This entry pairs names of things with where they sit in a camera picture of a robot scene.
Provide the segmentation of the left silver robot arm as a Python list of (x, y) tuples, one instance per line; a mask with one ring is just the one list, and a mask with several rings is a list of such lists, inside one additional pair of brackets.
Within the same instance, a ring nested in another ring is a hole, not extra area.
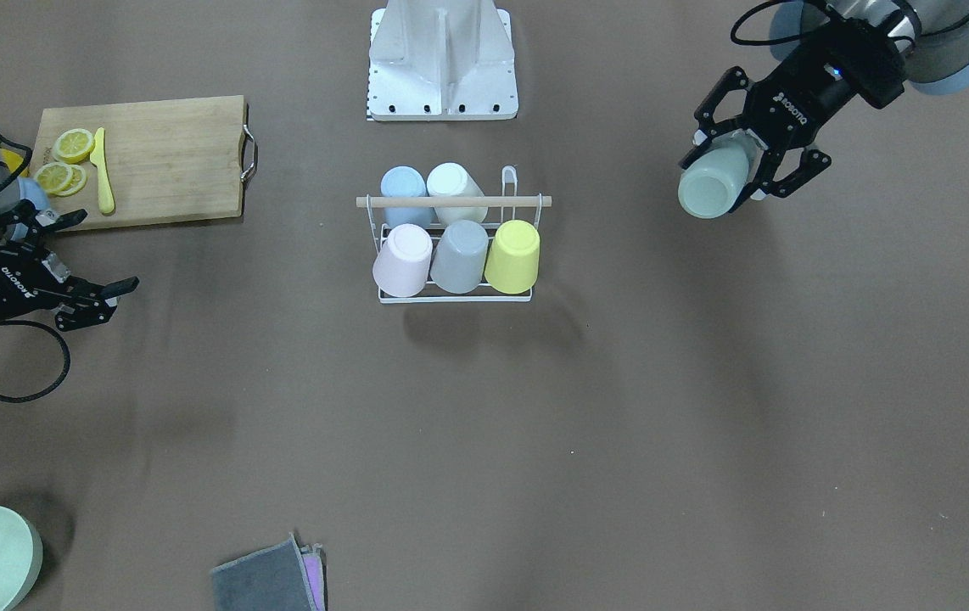
[(884, 109), (907, 87), (969, 87), (969, 1), (767, 1), (730, 39), (778, 65), (760, 80), (730, 67), (695, 109), (678, 199), (698, 219), (786, 198), (829, 169), (815, 140), (850, 100)]

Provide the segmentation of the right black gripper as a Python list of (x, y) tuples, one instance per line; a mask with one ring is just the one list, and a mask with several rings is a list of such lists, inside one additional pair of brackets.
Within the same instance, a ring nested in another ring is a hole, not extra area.
[[(56, 306), (58, 330), (92, 328), (108, 323), (119, 298), (134, 293), (137, 276), (108, 285), (70, 276), (60, 256), (40, 246), (43, 236), (82, 224), (87, 211), (66, 214), (36, 208), (13, 208), (0, 213), (0, 321)], [(8, 237), (11, 226), (23, 226), (22, 238)]]

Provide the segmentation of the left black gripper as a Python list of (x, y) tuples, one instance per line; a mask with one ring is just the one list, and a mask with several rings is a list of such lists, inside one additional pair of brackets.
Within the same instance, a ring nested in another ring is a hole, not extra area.
[[(751, 89), (742, 67), (726, 70), (694, 111), (697, 132), (679, 167), (690, 169), (709, 152), (736, 144), (751, 169), (741, 204), (784, 199), (830, 169), (832, 156), (811, 143), (840, 109), (854, 97), (875, 109), (888, 107), (904, 92), (905, 81), (906, 59), (887, 32), (864, 20), (829, 20)], [(737, 136), (743, 132), (741, 115), (716, 119), (729, 94), (747, 91), (748, 130), (760, 141)]]

